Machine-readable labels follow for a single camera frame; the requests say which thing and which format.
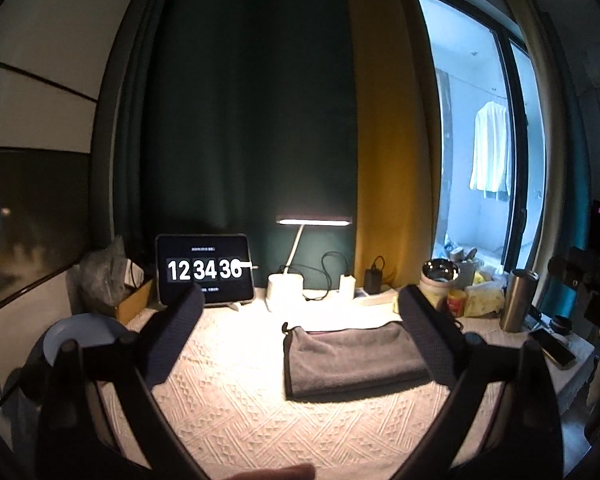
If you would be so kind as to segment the white power strip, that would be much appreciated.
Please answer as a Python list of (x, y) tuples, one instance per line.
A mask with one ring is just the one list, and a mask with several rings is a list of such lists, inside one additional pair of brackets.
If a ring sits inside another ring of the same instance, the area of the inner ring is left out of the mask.
[(398, 292), (393, 288), (382, 290), (379, 294), (369, 294), (362, 287), (354, 290), (353, 297), (342, 296), (339, 290), (332, 290), (327, 300), (335, 304), (355, 304), (356, 306), (379, 306), (380, 304), (392, 304)]

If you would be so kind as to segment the steel bowl on container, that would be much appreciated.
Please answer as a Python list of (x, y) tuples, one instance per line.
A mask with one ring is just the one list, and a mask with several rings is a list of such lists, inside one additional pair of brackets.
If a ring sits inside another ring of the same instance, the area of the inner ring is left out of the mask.
[(445, 258), (426, 261), (420, 271), (418, 288), (437, 310), (446, 309), (446, 296), (460, 277), (458, 265)]

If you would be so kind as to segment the steel thermos cup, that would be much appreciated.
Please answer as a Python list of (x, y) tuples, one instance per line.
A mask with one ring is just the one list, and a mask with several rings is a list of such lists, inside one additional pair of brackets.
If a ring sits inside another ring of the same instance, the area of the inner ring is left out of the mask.
[(518, 333), (534, 298), (539, 283), (539, 274), (515, 269), (509, 274), (505, 302), (500, 318), (501, 330)]

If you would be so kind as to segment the small yellow red can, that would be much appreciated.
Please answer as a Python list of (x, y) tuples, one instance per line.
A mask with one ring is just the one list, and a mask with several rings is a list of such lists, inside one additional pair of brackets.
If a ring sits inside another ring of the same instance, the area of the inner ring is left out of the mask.
[(451, 289), (446, 295), (446, 305), (454, 318), (460, 318), (464, 315), (467, 301), (467, 294), (463, 289)]

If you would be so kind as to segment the cardboard box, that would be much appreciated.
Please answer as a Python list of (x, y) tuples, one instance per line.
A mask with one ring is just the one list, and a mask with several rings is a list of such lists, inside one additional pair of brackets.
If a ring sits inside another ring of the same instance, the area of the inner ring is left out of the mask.
[(140, 312), (151, 305), (155, 300), (155, 296), (155, 281), (148, 281), (114, 308), (114, 318), (122, 324), (128, 324)]

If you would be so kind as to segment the dark green curtain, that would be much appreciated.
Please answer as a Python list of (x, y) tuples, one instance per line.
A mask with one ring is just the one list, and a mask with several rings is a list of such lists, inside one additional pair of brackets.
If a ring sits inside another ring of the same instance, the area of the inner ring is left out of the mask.
[(352, 270), (358, 132), (348, 0), (131, 0), (100, 90), (92, 173), (104, 225), (155, 274), (161, 234), (248, 238), (280, 271), (334, 288)]

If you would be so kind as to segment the yellow tissue pack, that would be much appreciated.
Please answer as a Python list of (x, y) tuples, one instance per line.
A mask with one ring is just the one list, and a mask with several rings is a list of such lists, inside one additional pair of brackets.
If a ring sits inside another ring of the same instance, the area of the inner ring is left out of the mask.
[(505, 296), (503, 287), (499, 282), (484, 282), (471, 285), (465, 289), (467, 299), (464, 315), (468, 318), (498, 313), (504, 307)]

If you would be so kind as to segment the grey towel with black trim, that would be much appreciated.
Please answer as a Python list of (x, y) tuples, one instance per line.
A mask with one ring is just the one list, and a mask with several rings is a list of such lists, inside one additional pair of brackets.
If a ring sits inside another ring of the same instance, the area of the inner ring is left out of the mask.
[(399, 322), (321, 332), (284, 324), (282, 332), (289, 401), (349, 400), (431, 382), (413, 338)]

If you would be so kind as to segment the white hanging shirt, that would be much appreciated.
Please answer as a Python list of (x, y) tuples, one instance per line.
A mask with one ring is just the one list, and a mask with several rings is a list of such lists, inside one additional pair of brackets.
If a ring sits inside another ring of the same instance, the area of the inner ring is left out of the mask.
[(508, 110), (497, 102), (487, 102), (475, 117), (469, 188), (509, 195), (511, 151)]

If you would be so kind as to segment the tablet showing clock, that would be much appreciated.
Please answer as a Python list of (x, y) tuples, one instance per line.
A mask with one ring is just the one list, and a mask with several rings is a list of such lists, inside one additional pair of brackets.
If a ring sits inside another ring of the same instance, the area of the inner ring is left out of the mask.
[(161, 234), (156, 238), (157, 292), (166, 307), (198, 285), (206, 306), (245, 304), (256, 296), (245, 234)]

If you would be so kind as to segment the black charger adapter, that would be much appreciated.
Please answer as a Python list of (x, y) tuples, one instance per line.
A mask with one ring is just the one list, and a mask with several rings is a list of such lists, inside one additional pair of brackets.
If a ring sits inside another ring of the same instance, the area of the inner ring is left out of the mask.
[(378, 295), (381, 291), (382, 270), (372, 266), (365, 270), (363, 289), (366, 294)]

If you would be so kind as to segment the white charger adapter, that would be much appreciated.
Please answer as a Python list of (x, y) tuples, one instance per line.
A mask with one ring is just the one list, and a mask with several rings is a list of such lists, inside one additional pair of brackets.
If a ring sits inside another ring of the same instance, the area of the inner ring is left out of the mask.
[(351, 274), (341, 274), (339, 278), (338, 294), (344, 301), (350, 301), (355, 297), (356, 279)]

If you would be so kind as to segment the yellow curtain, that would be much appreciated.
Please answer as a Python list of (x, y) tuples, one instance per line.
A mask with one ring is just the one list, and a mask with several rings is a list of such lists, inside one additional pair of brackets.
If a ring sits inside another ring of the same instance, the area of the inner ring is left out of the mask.
[(349, 0), (358, 120), (354, 275), (385, 259), (385, 284), (415, 284), (434, 247), (441, 119), (419, 0)]

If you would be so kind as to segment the plastic bag with boxes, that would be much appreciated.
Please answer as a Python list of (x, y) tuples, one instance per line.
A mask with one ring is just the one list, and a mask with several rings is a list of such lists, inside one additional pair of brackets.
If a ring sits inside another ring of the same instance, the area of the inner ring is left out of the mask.
[(114, 315), (145, 281), (145, 271), (126, 254), (122, 236), (106, 248), (88, 254), (78, 268), (81, 299), (90, 309), (106, 315)]

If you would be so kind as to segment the smartphone on table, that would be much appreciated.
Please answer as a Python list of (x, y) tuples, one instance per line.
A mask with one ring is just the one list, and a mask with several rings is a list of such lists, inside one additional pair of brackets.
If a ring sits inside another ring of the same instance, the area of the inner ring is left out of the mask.
[(528, 333), (528, 337), (535, 341), (545, 355), (560, 369), (565, 370), (576, 362), (576, 356), (554, 335), (544, 328), (537, 328)]

